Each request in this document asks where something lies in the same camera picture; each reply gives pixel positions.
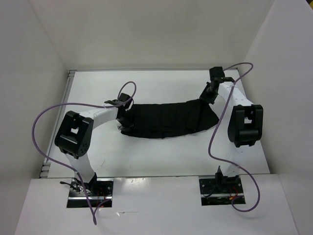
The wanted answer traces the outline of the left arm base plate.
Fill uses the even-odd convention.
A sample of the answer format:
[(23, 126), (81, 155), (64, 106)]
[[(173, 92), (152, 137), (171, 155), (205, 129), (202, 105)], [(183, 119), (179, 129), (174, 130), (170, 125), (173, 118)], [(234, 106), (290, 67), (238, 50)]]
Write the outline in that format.
[[(98, 178), (97, 183), (92, 191), (88, 190), (90, 204), (95, 209), (111, 208), (113, 195), (113, 178)], [(67, 199), (67, 208), (87, 208), (88, 203), (83, 191), (83, 187), (78, 185), (75, 179), (71, 179), (71, 183), (60, 182), (69, 185), (69, 193)]]

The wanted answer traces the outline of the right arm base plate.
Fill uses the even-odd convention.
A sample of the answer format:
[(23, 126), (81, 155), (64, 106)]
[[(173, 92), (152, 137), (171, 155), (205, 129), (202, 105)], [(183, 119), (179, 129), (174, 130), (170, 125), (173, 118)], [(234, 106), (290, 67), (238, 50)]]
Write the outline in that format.
[(205, 176), (199, 178), (201, 205), (219, 206), (245, 204), (244, 190), (239, 176)]

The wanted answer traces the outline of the black pleated skirt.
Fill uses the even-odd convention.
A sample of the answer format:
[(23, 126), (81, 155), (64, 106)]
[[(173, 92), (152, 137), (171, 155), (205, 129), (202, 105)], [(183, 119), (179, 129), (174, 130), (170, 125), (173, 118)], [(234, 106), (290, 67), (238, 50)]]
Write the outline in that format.
[(133, 127), (121, 134), (146, 139), (179, 137), (208, 130), (218, 116), (200, 99), (181, 103), (134, 104), (128, 111)]

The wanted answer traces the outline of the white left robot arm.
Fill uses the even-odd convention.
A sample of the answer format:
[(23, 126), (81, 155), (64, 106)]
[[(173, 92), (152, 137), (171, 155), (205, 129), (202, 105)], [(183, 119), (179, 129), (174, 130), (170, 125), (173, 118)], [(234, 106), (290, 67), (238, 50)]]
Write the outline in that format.
[(75, 181), (85, 195), (95, 194), (98, 185), (96, 173), (88, 158), (92, 132), (112, 120), (130, 127), (131, 124), (126, 120), (126, 110), (130, 105), (131, 102), (128, 102), (119, 107), (95, 108), (80, 113), (68, 111), (65, 114), (54, 143), (74, 168)]

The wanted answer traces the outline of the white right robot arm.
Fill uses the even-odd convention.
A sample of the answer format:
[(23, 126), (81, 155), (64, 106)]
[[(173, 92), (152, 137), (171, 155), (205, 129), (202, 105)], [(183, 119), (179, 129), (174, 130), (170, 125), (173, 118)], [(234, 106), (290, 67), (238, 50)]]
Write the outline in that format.
[[(212, 159), (222, 162), (218, 167), (218, 178), (215, 179), (214, 186), (217, 191), (226, 192), (231, 187), (231, 180), (239, 176), (240, 167), (247, 159), (251, 147), (262, 137), (264, 109), (249, 101), (236, 86), (236, 81), (224, 75), (210, 78), (200, 100), (214, 104), (218, 96), (226, 103), (210, 139), (208, 154)], [(227, 108), (231, 109), (227, 129), (228, 139), (232, 143), (231, 151), (226, 158), (215, 157), (211, 153), (211, 147)]]

